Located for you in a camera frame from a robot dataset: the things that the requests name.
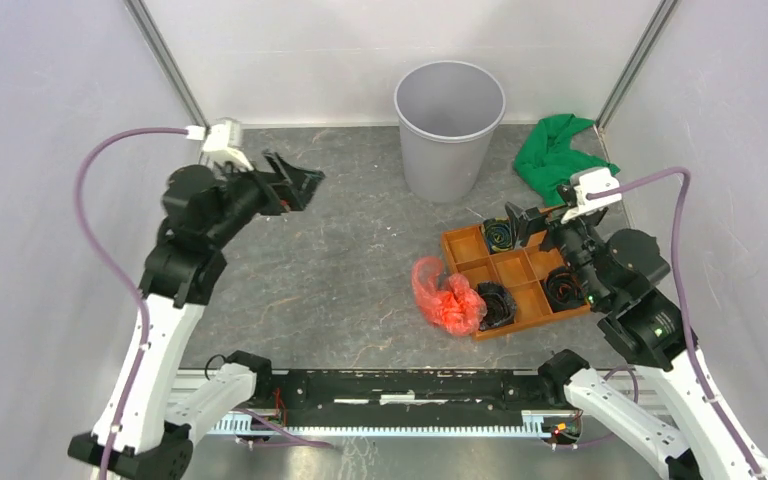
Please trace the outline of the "grey trash bin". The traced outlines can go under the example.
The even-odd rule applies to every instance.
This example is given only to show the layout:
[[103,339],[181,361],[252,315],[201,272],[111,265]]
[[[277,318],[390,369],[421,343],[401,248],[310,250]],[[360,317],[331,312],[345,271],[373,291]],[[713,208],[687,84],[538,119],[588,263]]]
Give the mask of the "grey trash bin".
[[403,174],[413,194],[455,202],[475,185],[489,143],[506,112],[499,81],[477,65],[426,63],[397,84]]

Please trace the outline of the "red plastic trash bag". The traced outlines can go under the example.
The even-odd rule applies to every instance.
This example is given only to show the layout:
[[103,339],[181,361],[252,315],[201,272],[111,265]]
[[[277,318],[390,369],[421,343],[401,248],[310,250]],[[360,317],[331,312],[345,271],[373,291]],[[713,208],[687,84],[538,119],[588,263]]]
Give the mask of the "red plastic trash bag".
[[443,278],[443,270],[443,261],[437,257],[422,257],[413,264],[414,301],[432,326],[453,336],[472,335],[486,315],[486,303],[463,274]]

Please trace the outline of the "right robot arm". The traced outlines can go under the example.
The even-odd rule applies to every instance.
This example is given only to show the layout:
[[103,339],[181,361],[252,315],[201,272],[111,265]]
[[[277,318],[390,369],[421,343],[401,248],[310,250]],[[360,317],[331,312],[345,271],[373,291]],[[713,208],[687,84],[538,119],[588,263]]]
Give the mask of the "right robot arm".
[[602,239],[595,227],[606,210],[563,220],[571,208],[506,203],[512,238],[526,244],[541,233],[540,250],[558,249],[590,310],[602,314],[597,325],[606,341],[650,383],[673,422],[616,393],[571,350],[539,368],[540,400],[593,416],[663,479],[768,479],[768,457],[718,395],[682,309],[657,288],[670,266],[656,238],[625,228]]

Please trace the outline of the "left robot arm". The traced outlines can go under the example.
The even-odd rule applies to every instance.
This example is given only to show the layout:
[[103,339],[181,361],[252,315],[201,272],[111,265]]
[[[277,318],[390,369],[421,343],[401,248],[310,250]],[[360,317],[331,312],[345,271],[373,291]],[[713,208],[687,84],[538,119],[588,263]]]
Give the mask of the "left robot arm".
[[264,158],[267,170],[189,165],[169,177],[165,218],[134,290],[139,313],[125,362],[93,429],[67,450],[101,477],[179,479],[196,445],[233,407],[272,399],[270,362],[235,353],[194,393],[170,403],[186,345],[226,267],[224,247],[258,216],[304,210],[324,180],[277,153]]

